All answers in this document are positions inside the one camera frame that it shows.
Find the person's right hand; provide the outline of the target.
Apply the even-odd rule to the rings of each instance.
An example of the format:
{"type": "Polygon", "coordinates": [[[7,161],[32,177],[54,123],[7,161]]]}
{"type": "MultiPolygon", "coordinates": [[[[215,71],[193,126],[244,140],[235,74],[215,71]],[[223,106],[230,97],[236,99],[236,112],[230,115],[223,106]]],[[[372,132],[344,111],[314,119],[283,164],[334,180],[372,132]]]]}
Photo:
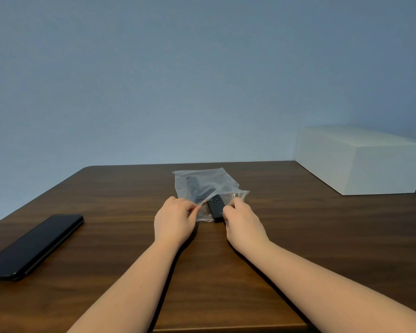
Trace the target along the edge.
{"type": "Polygon", "coordinates": [[[235,197],[225,208],[233,208],[233,219],[226,226],[227,240],[246,258],[263,252],[270,242],[265,228],[251,207],[235,197]]]}

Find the person's left hand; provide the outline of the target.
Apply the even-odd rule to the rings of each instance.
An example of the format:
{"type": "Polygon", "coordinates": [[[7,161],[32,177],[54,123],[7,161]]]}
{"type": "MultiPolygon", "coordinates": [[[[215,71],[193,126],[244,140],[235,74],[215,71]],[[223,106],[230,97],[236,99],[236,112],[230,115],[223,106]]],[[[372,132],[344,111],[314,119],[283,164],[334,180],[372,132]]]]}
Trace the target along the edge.
{"type": "Polygon", "coordinates": [[[188,228],[189,211],[196,206],[184,198],[169,197],[154,219],[154,241],[179,249],[193,232],[188,228]]]}

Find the clear plastic bag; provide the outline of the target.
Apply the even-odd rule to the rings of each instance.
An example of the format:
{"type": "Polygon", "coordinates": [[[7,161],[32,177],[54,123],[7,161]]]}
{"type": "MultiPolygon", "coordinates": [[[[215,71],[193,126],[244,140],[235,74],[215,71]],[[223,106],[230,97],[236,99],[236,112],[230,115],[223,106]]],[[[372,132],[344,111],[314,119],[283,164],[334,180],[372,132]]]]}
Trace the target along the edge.
{"type": "Polygon", "coordinates": [[[196,221],[224,222],[223,209],[236,197],[242,200],[249,194],[224,170],[174,171],[175,190],[179,198],[201,206],[196,221]]]}

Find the person's left forearm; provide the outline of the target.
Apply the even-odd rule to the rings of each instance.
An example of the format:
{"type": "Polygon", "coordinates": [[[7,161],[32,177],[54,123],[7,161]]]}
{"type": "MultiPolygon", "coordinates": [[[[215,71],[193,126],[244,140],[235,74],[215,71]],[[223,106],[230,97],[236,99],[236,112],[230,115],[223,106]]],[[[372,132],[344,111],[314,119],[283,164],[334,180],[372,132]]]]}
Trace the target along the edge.
{"type": "Polygon", "coordinates": [[[67,333],[146,333],[181,245],[155,240],[67,333]]]}

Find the person's right forearm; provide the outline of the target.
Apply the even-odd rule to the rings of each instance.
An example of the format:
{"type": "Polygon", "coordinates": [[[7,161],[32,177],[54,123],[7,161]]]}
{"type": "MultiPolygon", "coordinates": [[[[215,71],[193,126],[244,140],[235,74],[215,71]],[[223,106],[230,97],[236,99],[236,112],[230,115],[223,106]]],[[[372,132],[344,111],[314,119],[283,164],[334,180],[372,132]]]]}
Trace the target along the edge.
{"type": "Polygon", "coordinates": [[[270,241],[244,256],[322,333],[416,333],[416,311],[270,241]]]}

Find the black remote control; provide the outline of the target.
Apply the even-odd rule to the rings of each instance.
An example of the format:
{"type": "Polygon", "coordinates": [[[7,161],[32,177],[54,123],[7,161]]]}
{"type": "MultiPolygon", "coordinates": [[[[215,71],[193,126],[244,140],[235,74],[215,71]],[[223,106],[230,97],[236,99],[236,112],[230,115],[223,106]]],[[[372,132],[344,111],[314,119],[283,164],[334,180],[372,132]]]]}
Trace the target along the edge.
{"type": "Polygon", "coordinates": [[[197,221],[223,223],[223,208],[225,203],[220,194],[215,193],[216,189],[210,185],[202,185],[196,176],[186,178],[190,200],[201,209],[197,221]]]}

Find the white box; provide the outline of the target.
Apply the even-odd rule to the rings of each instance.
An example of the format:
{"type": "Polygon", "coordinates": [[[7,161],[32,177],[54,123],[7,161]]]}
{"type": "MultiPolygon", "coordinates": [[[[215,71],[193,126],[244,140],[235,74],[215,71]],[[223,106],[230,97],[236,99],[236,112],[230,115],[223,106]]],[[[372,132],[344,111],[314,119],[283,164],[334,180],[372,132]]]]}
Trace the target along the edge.
{"type": "Polygon", "coordinates": [[[416,139],[353,126],[307,126],[294,159],[341,195],[412,194],[416,139]]]}

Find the black smartphone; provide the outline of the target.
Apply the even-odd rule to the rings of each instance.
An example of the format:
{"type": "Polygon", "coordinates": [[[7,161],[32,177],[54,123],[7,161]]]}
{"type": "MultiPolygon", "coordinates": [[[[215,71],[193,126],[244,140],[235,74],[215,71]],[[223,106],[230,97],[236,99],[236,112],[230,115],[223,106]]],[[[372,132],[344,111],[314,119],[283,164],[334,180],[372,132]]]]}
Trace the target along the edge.
{"type": "Polygon", "coordinates": [[[24,279],[84,223],[80,214],[56,214],[0,251],[0,281],[24,279]]]}

